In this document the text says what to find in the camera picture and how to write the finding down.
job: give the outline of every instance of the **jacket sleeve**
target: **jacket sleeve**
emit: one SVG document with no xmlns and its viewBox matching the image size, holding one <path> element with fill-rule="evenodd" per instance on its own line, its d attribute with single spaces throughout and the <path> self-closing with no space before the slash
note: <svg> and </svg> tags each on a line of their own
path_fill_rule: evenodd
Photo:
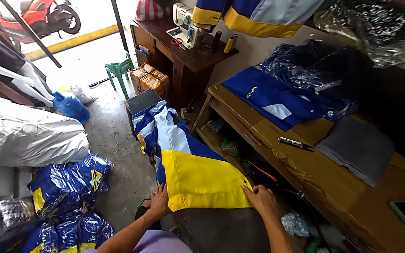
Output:
<svg viewBox="0 0 405 253">
<path fill-rule="evenodd" d="M 226 0 L 197 0 L 192 16 L 195 25 L 203 29 L 216 26 L 222 19 L 223 10 L 228 9 L 226 3 Z"/>
</svg>

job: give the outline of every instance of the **thread spool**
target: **thread spool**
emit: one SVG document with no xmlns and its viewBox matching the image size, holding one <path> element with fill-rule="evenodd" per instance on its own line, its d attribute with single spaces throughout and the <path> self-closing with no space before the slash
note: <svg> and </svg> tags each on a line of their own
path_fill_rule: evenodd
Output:
<svg viewBox="0 0 405 253">
<path fill-rule="evenodd" d="M 239 36 L 237 34 L 232 35 L 231 38 L 229 38 L 228 43 L 226 44 L 226 47 L 223 50 L 223 52 L 225 52 L 227 54 L 230 51 L 232 51 L 232 49 L 234 49 L 234 46 L 235 46 L 235 43 L 237 42 L 238 37 Z"/>
<path fill-rule="evenodd" d="M 221 34 L 222 34 L 221 31 L 218 31 L 215 33 L 215 37 L 213 38 L 212 45 L 210 46 L 211 51 L 217 50 L 218 44 L 220 44 Z"/>
</svg>

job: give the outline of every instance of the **green plastic stool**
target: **green plastic stool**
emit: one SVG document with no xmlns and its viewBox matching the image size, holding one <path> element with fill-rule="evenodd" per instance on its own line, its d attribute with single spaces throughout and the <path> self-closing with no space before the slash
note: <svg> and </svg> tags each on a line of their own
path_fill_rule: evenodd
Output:
<svg viewBox="0 0 405 253">
<path fill-rule="evenodd" d="M 112 75 L 110 73 L 113 73 L 116 75 L 116 77 L 118 78 L 118 82 L 120 83 L 121 89 L 123 90 L 124 98 L 126 100 L 128 100 L 129 97 L 127 96 L 126 87 L 124 86 L 124 82 L 123 82 L 123 73 L 124 73 L 124 76 L 126 77 L 126 80 L 129 80 L 129 76 L 128 76 L 127 72 L 128 72 L 128 70 L 134 69 L 134 65 L 132 64 L 132 60 L 131 60 L 131 57 L 129 56 L 129 52 L 126 52 L 126 60 L 124 60 L 123 62 L 108 63 L 108 64 L 104 64 L 104 66 L 106 66 L 106 71 L 107 71 L 107 74 L 109 75 L 110 83 L 112 83 L 113 90 L 116 90 L 116 89 L 115 89 L 115 84 L 113 84 Z"/>
</svg>

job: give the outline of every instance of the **cardboard box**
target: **cardboard box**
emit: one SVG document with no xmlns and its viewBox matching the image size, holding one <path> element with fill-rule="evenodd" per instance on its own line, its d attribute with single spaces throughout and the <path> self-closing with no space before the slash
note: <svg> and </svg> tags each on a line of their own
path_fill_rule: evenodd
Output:
<svg viewBox="0 0 405 253">
<path fill-rule="evenodd" d="M 154 89 L 162 99 L 167 100 L 170 87 L 170 79 L 167 75 L 143 63 L 140 67 L 133 69 L 130 76 L 136 95 L 147 89 Z"/>
<path fill-rule="evenodd" d="M 135 68 L 129 72 L 131 82 L 132 85 L 134 86 L 134 91 L 136 95 L 142 93 L 142 89 L 140 87 L 140 79 L 146 76 L 146 74 L 147 72 L 141 67 Z"/>
</svg>

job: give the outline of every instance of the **folded gray cloth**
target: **folded gray cloth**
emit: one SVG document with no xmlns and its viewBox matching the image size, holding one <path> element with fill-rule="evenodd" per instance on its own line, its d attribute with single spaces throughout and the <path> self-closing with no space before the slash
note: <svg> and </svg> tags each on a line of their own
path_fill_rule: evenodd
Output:
<svg viewBox="0 0 405 253">
<path fill-rule="evenodd" d="M 395 152 L 390 138 L 350 117 L 343 117 L 315 149 L 373 187 Z"/>
</svg>

